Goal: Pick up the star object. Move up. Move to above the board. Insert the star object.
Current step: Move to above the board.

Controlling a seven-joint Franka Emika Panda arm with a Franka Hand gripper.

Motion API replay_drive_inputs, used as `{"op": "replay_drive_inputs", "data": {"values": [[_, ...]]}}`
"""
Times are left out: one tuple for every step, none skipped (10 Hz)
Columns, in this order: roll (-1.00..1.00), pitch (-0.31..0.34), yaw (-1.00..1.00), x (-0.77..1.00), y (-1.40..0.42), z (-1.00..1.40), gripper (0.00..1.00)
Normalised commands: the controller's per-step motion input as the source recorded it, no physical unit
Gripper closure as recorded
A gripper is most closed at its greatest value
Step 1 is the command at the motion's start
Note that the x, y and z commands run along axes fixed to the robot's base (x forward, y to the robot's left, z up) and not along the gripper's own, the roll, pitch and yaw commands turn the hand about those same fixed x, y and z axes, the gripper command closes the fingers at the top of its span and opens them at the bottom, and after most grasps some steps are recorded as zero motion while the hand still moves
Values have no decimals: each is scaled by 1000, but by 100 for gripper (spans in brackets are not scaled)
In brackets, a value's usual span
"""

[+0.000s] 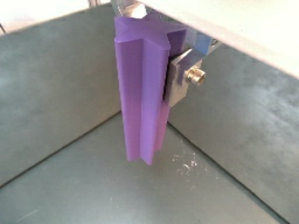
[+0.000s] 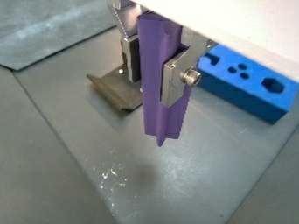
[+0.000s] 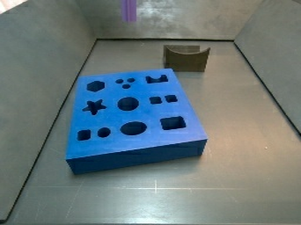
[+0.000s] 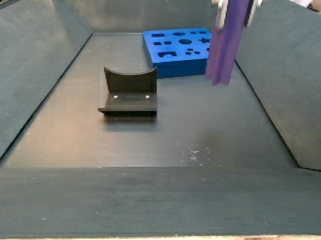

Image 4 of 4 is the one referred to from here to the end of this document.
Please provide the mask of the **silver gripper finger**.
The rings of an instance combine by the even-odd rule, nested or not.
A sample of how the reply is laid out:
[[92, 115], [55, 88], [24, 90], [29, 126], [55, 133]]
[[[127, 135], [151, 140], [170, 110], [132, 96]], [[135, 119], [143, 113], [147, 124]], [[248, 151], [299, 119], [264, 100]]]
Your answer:
[[210, 0], [210, 5], [215, 7], [214, 24], [218, 29], [224, 27], [230, 0]]
[[263, 0], [250, 0], [248, 16], [247, 16], [246, 26], [251, 25], [255, 10], [262, 6], [262, 2], [263, 2]]

